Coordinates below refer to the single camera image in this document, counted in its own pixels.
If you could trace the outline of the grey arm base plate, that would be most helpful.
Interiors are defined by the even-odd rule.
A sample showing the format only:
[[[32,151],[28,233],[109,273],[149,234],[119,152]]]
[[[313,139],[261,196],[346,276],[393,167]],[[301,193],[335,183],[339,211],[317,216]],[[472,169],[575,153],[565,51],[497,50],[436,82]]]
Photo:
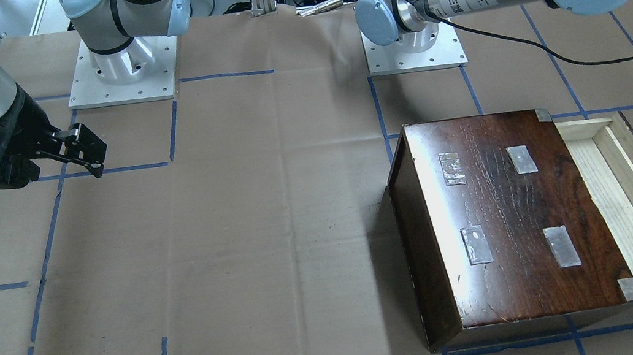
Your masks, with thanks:
[[[429,24],[417,33],[404,33],[392,44],[375,45],[362,38],[370,76],[393,75],[423,70],[441,70],[468,63],[454,28],[444,23]]]

